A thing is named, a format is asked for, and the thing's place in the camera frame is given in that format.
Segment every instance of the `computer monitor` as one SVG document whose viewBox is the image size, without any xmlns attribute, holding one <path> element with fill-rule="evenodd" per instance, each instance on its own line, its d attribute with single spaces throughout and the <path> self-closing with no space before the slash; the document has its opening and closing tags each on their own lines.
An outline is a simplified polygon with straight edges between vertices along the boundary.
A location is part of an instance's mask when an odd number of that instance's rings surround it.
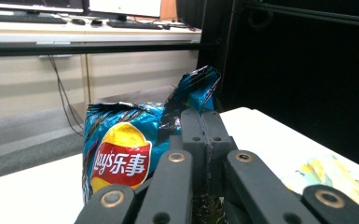
<svg viewBox="0 0 359 224">
<path fill-rule="evenodd" d="M 127 16 L 159 18 L 161 0 L 84 0 L 87 15 L 125 21 Z"/>
<path fill-rule="evenodd" d="M 81 14 L 83 3 L 82 0 L 0 0 L 0 10 Z"/>
</svg>

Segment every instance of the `blue chip bag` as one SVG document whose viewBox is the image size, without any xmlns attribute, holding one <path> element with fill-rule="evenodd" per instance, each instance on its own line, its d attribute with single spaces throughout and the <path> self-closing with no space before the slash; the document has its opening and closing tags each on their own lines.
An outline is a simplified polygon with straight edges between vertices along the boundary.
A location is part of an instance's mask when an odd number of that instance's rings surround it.
<svg viewBox="0 0 359 224">
<path fill-rule="evenodd" d="M 181 133 L 182 111 L 214 110 L 212 94 L 219 79 L 214 68 L 205 66 L 184 74 L 165 104 L 90 104 L 84 130 L 84 203 L 110 184 L 140 186 L 169 149 L 170 135 Z"/>
</svg>

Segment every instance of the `cable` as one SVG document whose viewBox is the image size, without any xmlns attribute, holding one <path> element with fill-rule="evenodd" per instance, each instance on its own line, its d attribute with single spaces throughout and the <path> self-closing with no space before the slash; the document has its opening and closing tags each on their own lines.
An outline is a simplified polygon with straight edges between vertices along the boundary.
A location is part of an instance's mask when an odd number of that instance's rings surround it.
<svg viewBox="0 0 359 224">
<path fill-rule="evenodd" d="M 58 90 L 59 90 L 59 93 L 60 93 L 61 102 L 62 102 L 62 108 L 63 108 L 63 112 L 65 113 L 66 120 L 68 121 L 68 124 L 69 124 L 69 126 L 71 127 L 71 129 L 72 129 L 77 135 L 83 137 L 83 135 L 82 135 L 81 133 L 77 132 L 77 131 L 75 130 L 75 128 L 72 126 L 72 123 L 71 123 L 71 121 L 70 121 L 70 119 L 69 119 L 69 116 L 68 116 L 68 113 L 67 113 L 67 111 L 66 111 L 65 102 L 64 102 L 64 100 L 63 100 L 62 93 L 64 94 L 66 103 L 68 104 L 68 107 L 69 107 L 69 109 L 70 109 L 70 111 L 71 111 L 72 117 L 74 118 L 74 120 L 75 120 L 77 126 L 78 126 L 82 131 L 84 131 L 84 128 L 83 128 L 83 127 L 80 125 L 80 123 L 77 121 L 77 118 L 76 118 L 76 116 L 75 116 L 75 113 L 74 113 L 74 111 L 73 111 L 73 109 L 72 109 L 72 106 L 71 106 L 71 104 L 70 104 L 70 102 L 69 102 L 68 96 L 66 95 L 65 88 L 63 87 L 63 84 L 62 84 L 62 82 L 61 82 L 60 75 L 59 75 L 59 73 L 58 73 L 57 64 L 55 63 L 54 57 L 50 55 L 50 56 L 48 56 L 48 58 L 49 58 L 49 60 L 50 60 L 51 66 L 53 67 L 53 69 L 54 69 L 54 71 L 55 71 L 55 74 L 56 74 L 56 76 L 57 76 Z"/>
</svg>

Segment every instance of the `keyboard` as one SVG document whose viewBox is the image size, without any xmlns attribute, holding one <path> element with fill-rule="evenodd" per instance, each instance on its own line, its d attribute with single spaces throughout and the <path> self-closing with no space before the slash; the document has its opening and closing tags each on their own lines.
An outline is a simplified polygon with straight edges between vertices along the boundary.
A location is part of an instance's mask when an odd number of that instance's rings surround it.
<svg viewBox="0 0 359 224">
<path fill-rule="evenodd" d="M 0 15 L 0 21 L 6 22 L 26 22 L 26 23 L 49 23 L 66 24 L 67 21 L 55 17 L 43 17 L 36 15 Z"/>
<path fill-rule="evenodd" d="M 162 30 L 159 25 L 154 23 L 108 21 L 106 24 L 113 28 Z"/>
</svg>

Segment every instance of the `desk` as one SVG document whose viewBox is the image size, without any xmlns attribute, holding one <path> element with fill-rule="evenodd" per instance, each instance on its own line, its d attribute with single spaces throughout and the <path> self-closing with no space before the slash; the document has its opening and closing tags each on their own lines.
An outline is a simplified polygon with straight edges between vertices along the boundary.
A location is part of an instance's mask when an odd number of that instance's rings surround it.
<svg viewBox="0 0 359 224">
<path fill-rule="evenodd" d="M 257 110 L 243 107 L 221 117 L 238 147 L 256 153 L 283 182 L 309 159 L 331 154 L 359 178 L 358 164 Z M 74 222 L 83 206 L 81 171 L 81 155 L 76 155 L 0 177 L 0 223 Z"/>
<path fill-rule="evenodd" d="M 200 30 L 180 28 L 115 29 L 105 23 L 95 28 L 90 21 L 84 26 L 0 22 L 0 49 L 15 46 L 22 52 L 36 45 L 58 46 L 56 49 L 76 45 L 100 49 L 127 46 L 136 51 L 140 46 L 200 43 L 200 34 Z M 80 117 L 84 117 L 86 103 L 100 98 L 177 84 L 184 73 L 196 69 L 197 60 L 197 50 L 168 49 L 105 54 L 77 51 L 56 58 L 63 86 Z M 0 57 L 0 118 L 60 106 L 57 78 L 48 60 Z"/>
</svg>

